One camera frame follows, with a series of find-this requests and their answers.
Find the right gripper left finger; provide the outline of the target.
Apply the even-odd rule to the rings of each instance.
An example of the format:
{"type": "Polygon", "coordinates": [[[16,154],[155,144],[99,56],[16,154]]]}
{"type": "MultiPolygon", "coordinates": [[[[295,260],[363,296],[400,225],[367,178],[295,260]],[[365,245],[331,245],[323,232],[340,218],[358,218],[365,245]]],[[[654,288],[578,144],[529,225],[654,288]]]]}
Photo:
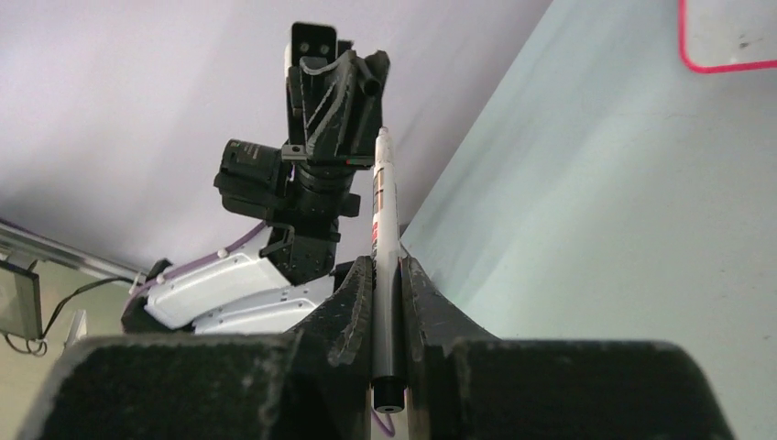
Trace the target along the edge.
{"type": "Polygon", "coordinates": [[[84,339],[20,439],[368,439],[372,262],[279,334],[84,339]]]}

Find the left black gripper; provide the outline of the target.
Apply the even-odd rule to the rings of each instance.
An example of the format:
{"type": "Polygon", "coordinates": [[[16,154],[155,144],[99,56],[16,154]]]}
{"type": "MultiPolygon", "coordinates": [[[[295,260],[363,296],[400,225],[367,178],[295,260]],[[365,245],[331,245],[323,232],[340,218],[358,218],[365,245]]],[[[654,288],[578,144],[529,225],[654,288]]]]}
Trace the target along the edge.
{"type": "Polygon", "coordinates": [[[386,51],[342,54],[328,63],[302,57],[287,77],[285,161],[368,169],[375,161],[379,96],[390,69],[386,51]]]}

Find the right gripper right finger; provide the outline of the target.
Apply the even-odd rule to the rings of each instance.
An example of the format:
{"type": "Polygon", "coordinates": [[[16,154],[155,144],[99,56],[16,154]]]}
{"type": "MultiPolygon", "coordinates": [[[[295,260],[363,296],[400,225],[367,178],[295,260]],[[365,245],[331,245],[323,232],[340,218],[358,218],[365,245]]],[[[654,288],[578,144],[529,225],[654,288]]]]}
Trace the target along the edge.
{"type": "Polygon", "coordinates": [[[401,263],[413,439],[730,439],[705,373],[655,340],[501,339],[401,263]]]}

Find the white whiteboard marker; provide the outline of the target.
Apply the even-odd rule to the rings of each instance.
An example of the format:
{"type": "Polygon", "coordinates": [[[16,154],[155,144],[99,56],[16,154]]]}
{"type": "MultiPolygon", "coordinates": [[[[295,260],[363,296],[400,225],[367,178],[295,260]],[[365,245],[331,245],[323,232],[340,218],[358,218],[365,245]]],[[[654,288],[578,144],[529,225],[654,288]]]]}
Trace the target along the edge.
{"type": "Polygon", "coordinates": [[[397,185],[393,144],[384,126],[376,138],[373,167],[371,255],[373,409],[393,414],[405,408],[406,368],[397,185]]]}

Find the pink framed whiteboard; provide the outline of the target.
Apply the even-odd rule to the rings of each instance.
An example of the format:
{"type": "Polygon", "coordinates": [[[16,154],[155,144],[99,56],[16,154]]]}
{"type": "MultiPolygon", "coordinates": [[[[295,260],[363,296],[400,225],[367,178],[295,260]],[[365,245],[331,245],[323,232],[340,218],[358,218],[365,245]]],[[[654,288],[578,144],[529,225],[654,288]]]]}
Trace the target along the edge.
{"type": "Polygon", "coordinates": [[[701,74],[776,67],[776,0],[677,2],[679,56],[701,74]]]}

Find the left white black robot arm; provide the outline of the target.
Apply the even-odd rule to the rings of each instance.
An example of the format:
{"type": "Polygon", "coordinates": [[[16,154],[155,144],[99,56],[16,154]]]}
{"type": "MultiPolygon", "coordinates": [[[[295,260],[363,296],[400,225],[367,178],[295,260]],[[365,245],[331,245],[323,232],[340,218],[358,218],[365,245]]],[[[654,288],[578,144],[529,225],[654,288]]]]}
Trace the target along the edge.
{"type": "Polygon", "coordinates": [[[158,261],[130,294],[124,333],[195,333],[241,300],[332,277],[340,221],[360,212],[354,177],[375,162],[390,66],[383,50],[292,61],[288,139],[278,148],[230,139],[213,180],[224,209],[256,225],[190,263],[158,261]]]}

